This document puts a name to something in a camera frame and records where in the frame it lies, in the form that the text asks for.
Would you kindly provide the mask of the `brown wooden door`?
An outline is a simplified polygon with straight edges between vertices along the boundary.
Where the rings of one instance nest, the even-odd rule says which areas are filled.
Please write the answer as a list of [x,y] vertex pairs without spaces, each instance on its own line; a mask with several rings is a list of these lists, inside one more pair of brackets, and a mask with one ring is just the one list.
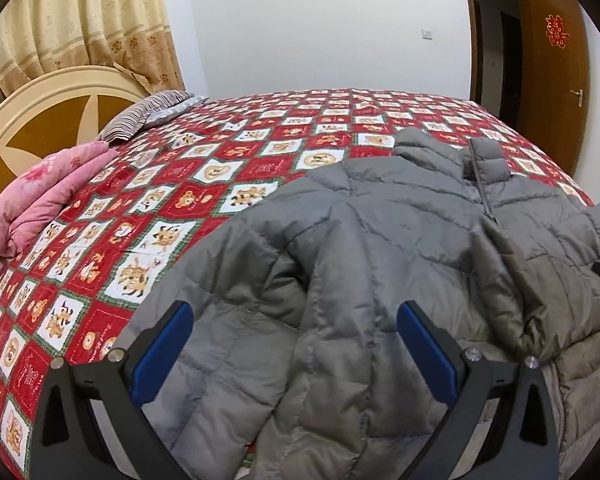
[[[522,73],[517,131],[567,174],[574,174],[588,112],[588,40],[577,0],[518,0]],[[570,33],[565,49],[545,36],[545,18],[559,14]],[[584,90],[583,107],[570,89]]]

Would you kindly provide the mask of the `grey puffer jacket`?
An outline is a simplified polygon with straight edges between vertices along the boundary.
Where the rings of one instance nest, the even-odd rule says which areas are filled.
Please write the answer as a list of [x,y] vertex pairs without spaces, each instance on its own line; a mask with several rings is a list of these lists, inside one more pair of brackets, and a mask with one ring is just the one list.
[[152,285],[130,344],[176,300],[192,336],[152,428],[189,479],[394,479],[443,415],[396,330],[413,300],[463,347],[541,364],[559,474],[600,438],[600,204],[513,174],[498,142],[406,128],[387,157],[309,171]]

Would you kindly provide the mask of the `striped pillow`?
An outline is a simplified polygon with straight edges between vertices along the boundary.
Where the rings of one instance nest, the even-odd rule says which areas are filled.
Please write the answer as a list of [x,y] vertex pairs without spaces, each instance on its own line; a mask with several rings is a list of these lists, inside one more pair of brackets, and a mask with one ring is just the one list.
[[208,96],[195,96],[184,90],[157,92],[122,110],[102,128],[97,140],[109,144],[129,141],[137,133],[162,126],[207,101]]

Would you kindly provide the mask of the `beige patterned curtain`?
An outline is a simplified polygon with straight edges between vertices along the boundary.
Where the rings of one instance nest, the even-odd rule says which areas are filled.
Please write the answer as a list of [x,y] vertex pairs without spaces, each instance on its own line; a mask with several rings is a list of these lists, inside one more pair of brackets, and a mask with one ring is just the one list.
[[108,66],[147,92],[184,87],[164,0],[9,0],[0,14],[0,90],[76,66]]

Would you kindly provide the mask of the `red patchwork bear bedspread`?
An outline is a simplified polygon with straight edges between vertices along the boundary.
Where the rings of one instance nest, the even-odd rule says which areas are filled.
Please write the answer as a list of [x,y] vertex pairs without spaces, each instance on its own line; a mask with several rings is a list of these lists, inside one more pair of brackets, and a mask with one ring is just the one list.
[[121,145],[21,255],[0,260],[0,460],[17,478],[48,363],[98,361],[169,266],[306,171],[388,155],[415,126],[461,148],[502,144],[515,174],[583,191],[540,148],[461,99],[405,91],[279,92],[197,105]]

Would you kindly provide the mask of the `pink folded blanket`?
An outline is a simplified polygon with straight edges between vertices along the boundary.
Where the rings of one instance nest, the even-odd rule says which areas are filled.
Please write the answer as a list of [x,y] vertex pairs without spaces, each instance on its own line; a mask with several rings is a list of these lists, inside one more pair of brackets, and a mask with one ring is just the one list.
[[0,194],[0,258],[22,252],[117,156],[105,141],[64,148],[9,183]]

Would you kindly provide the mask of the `cream wooden headboard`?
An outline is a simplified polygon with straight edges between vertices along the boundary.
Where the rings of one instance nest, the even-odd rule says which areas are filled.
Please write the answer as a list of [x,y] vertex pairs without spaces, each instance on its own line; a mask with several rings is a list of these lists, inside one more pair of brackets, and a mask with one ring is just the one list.
[[0,105],[0,194],[46,156],[95,140],[146,96],[137,80],[105,66],[64,68],[25,84]]

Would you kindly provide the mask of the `red double-happiness door sticker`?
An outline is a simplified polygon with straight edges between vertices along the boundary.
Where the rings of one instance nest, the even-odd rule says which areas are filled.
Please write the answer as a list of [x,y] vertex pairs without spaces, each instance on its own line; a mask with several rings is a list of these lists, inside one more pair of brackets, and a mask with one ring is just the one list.
[[564,19],[559,14],[548,14],[545,18],[545,36],[554,48],[565,49],[570,33],[565,29]]

